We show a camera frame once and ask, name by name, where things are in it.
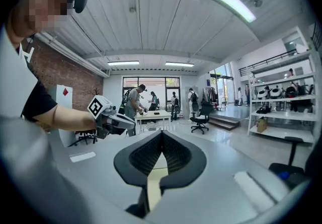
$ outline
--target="shelving unit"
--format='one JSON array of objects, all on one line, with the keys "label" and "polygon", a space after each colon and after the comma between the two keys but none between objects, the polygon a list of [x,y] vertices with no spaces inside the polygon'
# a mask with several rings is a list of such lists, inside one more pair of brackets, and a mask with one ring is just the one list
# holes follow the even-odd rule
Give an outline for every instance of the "shelving unit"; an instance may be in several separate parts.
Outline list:
[{"label": "shelving unit", "polygon": [[[322,65],[321,65],[321,60],[318,52],[316,52],[315,50],[309,50],[303,53],[299,53],[298,55],[281,59],[278,62],[273,62],[265,66],[261,66],[259,68],[249,69],[247,67],[247,73],[248,73],[248,77],[250,77],[250,73],[258,74],[258,73],[270,71],[273,69],[278,69],[283,66],[298,63],[307,59],[309,59],[309,62],[310,62],[310,66],[312,70],[311,73],[305,73],[300,76],[295,76],[287,79],[279,79],[279,80],[269,81],[269,82],[259,83],[259,84],[251,84],[251,80],[249,78],[250,94],[253,94],[252,89],[254,89],[255,87],[260,87],[260,86],[264,87],[266,85],[289,83],[291,81],[313,78],[314,94],[303,95],[295,98],[264,99],[264,100],[253,100],[251,97],[248,134],[249,132],[259,133],[257,132],[257,119],[260,117],[268,117],[268,118],[290,119],[290,120],[300,120],[300,121],[311,121],[313,129],[312,131],[298,130],[298,128],[292,128],[292,125],[290,125],[289,128],[268,126],[263,132],[260,133],[262,135],[277,137],[281,139],[284,139],[284,137],[286,136],[299,137],[299,138],[302,138],[304,142],[313,143],[313,144],[319,139],[321,127],[322,127],[322,122],[321,122],[322,108],[321,108],[321,101],[320,101],[320,97],[322,95],[322,91],[321,91],[322,84],[321,84],[321,78],[315,78],[315,77],[322,76]],[[312,100],[313,104],[315,105],[314,112],[300,113],[300,112],[288,112],[288,111],[286,112],[272,111],[267,114],[260,114],[260,113],[256,113],[256,108],[254,109],[254,106],[253,106],[253,102],[254,103],[260,103],[260,102],[286,103],[290,101],[300,101],[300,100]]]}]

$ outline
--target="blue object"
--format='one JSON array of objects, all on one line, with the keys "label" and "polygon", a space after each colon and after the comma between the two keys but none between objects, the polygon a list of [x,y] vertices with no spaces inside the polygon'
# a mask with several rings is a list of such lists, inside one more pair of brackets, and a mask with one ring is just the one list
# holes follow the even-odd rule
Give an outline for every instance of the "blue object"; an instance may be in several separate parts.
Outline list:
[{"label": "blue object", "polygon": [[283,180],[287,180],[290,177],[290,174],[288,172],[282,172],[278,174],[278,177]]}]

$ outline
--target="black cap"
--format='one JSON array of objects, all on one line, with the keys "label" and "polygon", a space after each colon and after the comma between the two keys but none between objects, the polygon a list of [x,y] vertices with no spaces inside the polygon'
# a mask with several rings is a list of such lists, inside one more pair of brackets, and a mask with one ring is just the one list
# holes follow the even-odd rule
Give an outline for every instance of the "black cap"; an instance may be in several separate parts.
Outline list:
[{"label": "black cap", "polygon": [[142,90],[144,90],[144,91],[146,91],[146,92],[147,92],[147,89],[145,89],[145,85],[139,85],[139,87],[140,87]]}]

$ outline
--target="white wooden ceiling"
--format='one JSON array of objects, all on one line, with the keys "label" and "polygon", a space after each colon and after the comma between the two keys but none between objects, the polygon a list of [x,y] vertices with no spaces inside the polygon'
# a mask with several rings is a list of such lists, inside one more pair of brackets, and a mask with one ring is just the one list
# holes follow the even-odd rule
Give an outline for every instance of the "white wooden ceiling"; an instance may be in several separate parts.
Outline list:
[{"label": "white wooden ceiling", "polygon": [[218,65],[234,52],[302,13],[301,0],[241,0],[257,19],[245,23],[215,0],[88,0],[81,14],[72,14],[57,40],[101,69],[107,62],[139,60],[134,68],[173,69],[166,61],[190,62],[198,72]]}]

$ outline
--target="pipe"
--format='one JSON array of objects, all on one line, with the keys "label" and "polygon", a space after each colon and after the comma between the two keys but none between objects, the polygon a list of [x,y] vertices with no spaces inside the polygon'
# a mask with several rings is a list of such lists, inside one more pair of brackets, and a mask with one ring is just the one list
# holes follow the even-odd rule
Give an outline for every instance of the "pipe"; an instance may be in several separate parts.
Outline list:
[{"label": "pipe", "polygon": [[95,73],[101,77],[104,77],[104,78],[110,77],[110,72],[111,72],[110,69],[109,69],[108,74],[104,73],[103,71],[99,70],[96,66],[89,63],[88,61],[86,61],[82,57],[78,56],[76,53],[72,52],[70,49],[68,49],[66,46],[64,46],[60,42],[56,41],[54,39],[54,37],[52,37],[50,34],[45,33],[45,32],[37,33],[36,37],[39,40],[41,40],[42,42],[44,42],[45,44],[47,44],[48,46],[50,46],[51,48],[55,49],[59,53],[68,57],[69,59],[75,61],[77,64],[87,68],[88,70],[92,71],[93,73]]}]

